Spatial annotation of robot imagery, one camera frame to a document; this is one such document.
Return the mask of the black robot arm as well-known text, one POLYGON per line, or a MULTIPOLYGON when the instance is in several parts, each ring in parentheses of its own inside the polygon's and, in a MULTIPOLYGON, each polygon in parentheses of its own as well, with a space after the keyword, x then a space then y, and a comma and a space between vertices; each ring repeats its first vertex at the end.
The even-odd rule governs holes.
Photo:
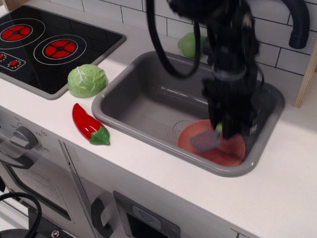
POLYGON ((169 5, 207 28, 212 70, 202 80, 202 94, 208 100, 212 126, 222 123, 224 138, 255 129, 258 113, 251 97, 257 86, 254 58, 259 44, 249 5, 244 0, 171 0, 169 5))

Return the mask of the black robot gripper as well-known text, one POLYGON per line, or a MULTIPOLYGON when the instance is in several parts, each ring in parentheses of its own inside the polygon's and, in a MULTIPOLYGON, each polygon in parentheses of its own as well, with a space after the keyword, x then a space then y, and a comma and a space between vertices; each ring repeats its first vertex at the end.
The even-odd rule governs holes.
POLYGON ((258 74, 258 71, 251 71, 231 82, 217 78, 203 79, 203 95, 208 100, 211 124, 216 128, 222 121, 224 138, 242 131, 253 134, 257 130, 258 111, 252 97, 263 86, 263 82, 257 80, 258 74))

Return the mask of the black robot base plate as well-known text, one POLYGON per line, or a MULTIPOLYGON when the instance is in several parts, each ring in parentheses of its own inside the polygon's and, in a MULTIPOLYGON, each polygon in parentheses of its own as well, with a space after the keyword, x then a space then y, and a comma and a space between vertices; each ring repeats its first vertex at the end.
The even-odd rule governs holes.
MULTIPOLYGON (((35 208, 18 211, 12 207, 0 209, 0 237, 25 238, 37 217, 35 208)), ((35 238, 75 238, 45 218, 41 218, 35 238)))

